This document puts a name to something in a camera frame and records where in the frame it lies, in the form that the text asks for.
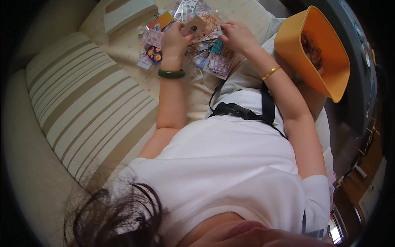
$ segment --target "beige striped fabric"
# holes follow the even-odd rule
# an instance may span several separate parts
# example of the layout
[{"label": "beige striped fabric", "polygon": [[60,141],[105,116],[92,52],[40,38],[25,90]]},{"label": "beige striped fabric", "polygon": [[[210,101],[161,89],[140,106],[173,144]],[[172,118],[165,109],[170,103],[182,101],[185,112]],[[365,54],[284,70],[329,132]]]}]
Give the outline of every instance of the beige striped fabric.
[{"label": "beige striped fabric", "polygon": [[158,102],[82,33],[41,52],[26,77],[43,134],[90,192],[135,159],[156,127]]}]

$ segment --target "gold bracelet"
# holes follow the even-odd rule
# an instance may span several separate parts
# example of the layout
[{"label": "gold bracelet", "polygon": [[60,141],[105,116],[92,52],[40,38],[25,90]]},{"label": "gold bracelet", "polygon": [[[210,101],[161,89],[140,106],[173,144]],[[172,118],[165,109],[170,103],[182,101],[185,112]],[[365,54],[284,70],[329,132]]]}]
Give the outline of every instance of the gold bracelet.
[{"label": "gold bracelet", "polygon": [[271,71],[269,71],[269,73],[267,73],[264,77],[262,77],[262,81],[266,80],[267,78],[269,78],[269,76],[271,76],[274,72],[276,72],[279,68],[281,68],[280,65],[278,65],[277,67],[273,68]]}]

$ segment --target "white t-shirt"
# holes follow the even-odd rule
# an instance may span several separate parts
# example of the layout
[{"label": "white t-shirt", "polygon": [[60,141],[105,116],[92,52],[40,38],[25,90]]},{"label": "white t-shirt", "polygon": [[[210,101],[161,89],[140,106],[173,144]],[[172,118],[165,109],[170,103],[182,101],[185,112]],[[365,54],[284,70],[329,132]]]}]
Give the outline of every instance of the white t-shirt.
[{"label": "white t-shirt", "polygon": [[[328,179],[302,180],[297,171],[291,144],[276,130],[224,115],[187,125],[158,157],[135,159],[119,177],[137,177],[155,189],[169,212],[160,231],[172,247],[203,220],[225,212],[301,233],[305,211],[306,232],[326,229]],[[123,186],[116,183],[114,192]]]}]

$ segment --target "orange container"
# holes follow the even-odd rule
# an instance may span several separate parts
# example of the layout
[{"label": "orange container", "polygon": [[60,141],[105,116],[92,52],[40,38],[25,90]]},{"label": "orange container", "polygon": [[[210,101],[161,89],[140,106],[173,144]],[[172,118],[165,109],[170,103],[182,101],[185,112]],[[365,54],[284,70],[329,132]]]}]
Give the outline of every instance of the orange container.
[{"label": "orange container", "polygon": [[[321,49],[322,75],[306,56],[301,34],[306,31]],[[274,40],[276,52],[316,91],[338,103],[350,77],[350,61],[342,42],[324,14],[309,6],[284,20]]]}]

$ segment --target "orange card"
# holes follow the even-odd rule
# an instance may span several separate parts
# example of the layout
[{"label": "orange card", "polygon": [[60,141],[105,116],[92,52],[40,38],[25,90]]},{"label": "orange card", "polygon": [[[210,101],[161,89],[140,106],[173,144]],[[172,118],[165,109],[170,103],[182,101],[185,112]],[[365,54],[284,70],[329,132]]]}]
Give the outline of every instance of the orange card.
[{"label": "orange card", "polygon": [[172,22],[174,19],[173,17],[170,15],[170,13],[168,11],[166,11],[165,13],[163,13],[158,19],[156,19],[153,23],[151,23],[148,28],[149,29],[153,29],[154,26],[159,26],[160,30],[162,30],[165,26],[167,26],[168,24],[170,24],[170,22]]}]

